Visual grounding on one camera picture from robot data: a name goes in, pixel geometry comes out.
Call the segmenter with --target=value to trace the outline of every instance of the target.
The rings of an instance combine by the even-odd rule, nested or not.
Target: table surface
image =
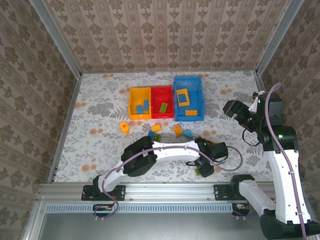
[[[129,119],[130,88],[172,86],[174,77],[183,75],[202,77],[204,121]],[[252,71],[84,74],[54,181],[90,182],[97,175],[108,172],[120,160],[124,148],[147,136],[155,124],[162,126],[159,132],[162,143],[188,142],[185,137],[175,135],[173,127],[179,124],[183,130],[190,129],[194,137],[236,147],[243,156],[243,165],[235,172],[216,168],[214,174],[204,178],[197,176],[195,167],[186,166],[183,159],[173,160],[156,163],[145,175],[128,177],[127,182],[229,182],[235,174],[251,174],[256,181],[272,181],[271,167],[262,146],[247,145],[242,140],[244,129],[222,110],[225,103],[233,99],[250,106],[252,93],[257,91]],[[120,130],[122,121],[130,125],[128,135]],[[252,144],[257,142],[256,137],[254,133],[245,135],[247,142]],[[239,155],[230,149],[223,167],[233,169],[239,162]]]

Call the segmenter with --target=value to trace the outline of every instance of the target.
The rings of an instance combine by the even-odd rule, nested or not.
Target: toy block
[[[154,131],[149,131],[148,136],[151,138],[151,141],[154,140],[155,134],[156,134],[156,133],[155,133]]]
[[[167,111],[167,107],[168,107],[168,103],[165,103],[165,102],[161,103],[159,113],[164,114]]]
[[[144,111],[142,110],[142,106],[141,105],[137,105],[136,106],[136,113],[137,114],[144,114]]]
[[[186,88],[177,90],[176,97],[178,98],[179,107],[185,107],[190,105],[188,90]]]
[[[161,126],[160,126],[160,124],[157,124],[157,125],[152,126],[152,127],[151,127],[151,130],[152,130],[153,132],[161,131]]]
[[[183,131],[179,125],[175,125],[173,130],[177,136],[181,136],[183,134]]]
[[[154,134],[153,141],[155,141],[155,142],[160,142],[160,140],[161,140],[161,135],[158,134],[158,133],[155,133],[155,134]]]
[[[129,133],[130,127],[128,123],[126,123],[125,121],[122,121],[120,122],[119,126],[123,134],[127,135]]]
[[[185,110],[185,115],[186,116],[197,116],[198,111],[197,110]]]
[[[183,136],[186,137],[189,140],[193,140],[194,136],[192,135],[192,132],[190,129],[184,130],[183,131]]]
[[[143,111],[149,111],[149,100],[144,100],[143,102]]]

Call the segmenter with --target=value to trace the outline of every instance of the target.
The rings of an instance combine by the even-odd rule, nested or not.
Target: damask wallpaper
[[[282,83],[286,124],[299,139],[306,197],[320,217],[320,1],[305,0],[262,75],[267,89]]]
[[[0,239],[20,239],[75,79],[27,0],[0,0]]]
[[[289,0],[44,0],[83,72],[254,69]]]

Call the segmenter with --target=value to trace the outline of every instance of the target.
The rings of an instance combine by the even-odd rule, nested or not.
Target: yellow lego brick
[[[185,95],[185,102],[180,102],[179,95],[184,94]],[[184,107],[184,106],[189,106],[190,105],[190,99],[188,95],[188,90],[186,88],[184,89],[179,89],[176,91],[176,98],[178,99],[178,106],[179,107]]]
[[[186,116],[197,116],[198,111],[197,110],[185,110],[185,115]]]
[[[179,125],[175,125],[173,130],[177,136],[181,136],[184,133]]]
[[[160,131],[160,130],[161,130],[160,124],[157,124],[157,125],[152,126],[152,127],[151,127],[151,130],[152,130],[153,132],[158,132],[158,131]]]

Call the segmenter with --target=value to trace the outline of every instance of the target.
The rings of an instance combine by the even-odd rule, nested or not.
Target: yellow cylinder
[[[123,134],[129,133],[130,127],[129,127],[128,123],[126,123],[125,121],[122,121],[122,122],[120,122],[119,126],[120,126],[120,129]]]

